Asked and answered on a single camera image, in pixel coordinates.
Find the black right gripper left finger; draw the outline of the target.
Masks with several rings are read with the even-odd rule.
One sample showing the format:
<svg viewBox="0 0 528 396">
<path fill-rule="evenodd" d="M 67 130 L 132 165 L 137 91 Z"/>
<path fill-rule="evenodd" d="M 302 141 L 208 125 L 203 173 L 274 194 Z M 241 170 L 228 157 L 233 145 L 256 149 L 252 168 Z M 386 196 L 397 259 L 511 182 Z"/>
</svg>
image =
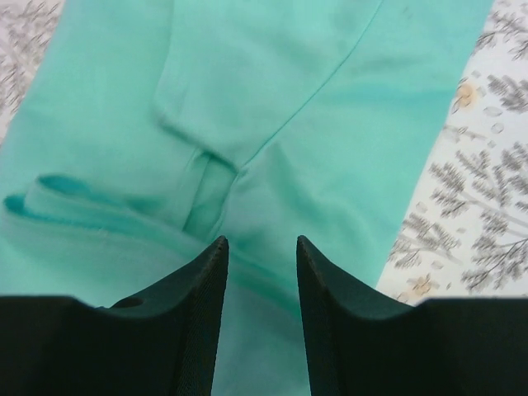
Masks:
<svg viewBox="0 0 528 396">
<path fill-rule="evenodd" d="M 228 265 L 220 237 L 109 308 L 65 296 L 2 298 L 2 394 L 210 394 Z"/>
</svg>

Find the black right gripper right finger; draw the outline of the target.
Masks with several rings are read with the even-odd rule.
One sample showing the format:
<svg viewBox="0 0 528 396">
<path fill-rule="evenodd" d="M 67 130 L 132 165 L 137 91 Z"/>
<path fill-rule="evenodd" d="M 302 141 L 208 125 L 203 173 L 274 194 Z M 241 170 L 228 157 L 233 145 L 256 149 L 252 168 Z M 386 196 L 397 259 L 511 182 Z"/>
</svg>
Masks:
<svg viewBox="0 0 528 396">
<path fill-rule="evenodd" d="M 524 395 L 527 301 L 440 298 L 410 306 L 297 241 L 314 395 Z"/>
</svg>

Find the teal t-shirt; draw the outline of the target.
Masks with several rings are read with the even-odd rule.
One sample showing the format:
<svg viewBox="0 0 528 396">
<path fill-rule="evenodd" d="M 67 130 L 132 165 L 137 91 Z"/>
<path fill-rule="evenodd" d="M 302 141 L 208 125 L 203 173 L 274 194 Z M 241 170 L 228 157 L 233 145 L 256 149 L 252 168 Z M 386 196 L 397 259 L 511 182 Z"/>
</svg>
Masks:
<svg viewBox="0 0 528 396">
<path fill-rule="evenodd" d="M 212 390 L 307 395 L 295 244 L 380 278 L 489 1 L 67 1 L 1 145 L 1 293 L 111 305 L 217 237 Z"/>
</svg>

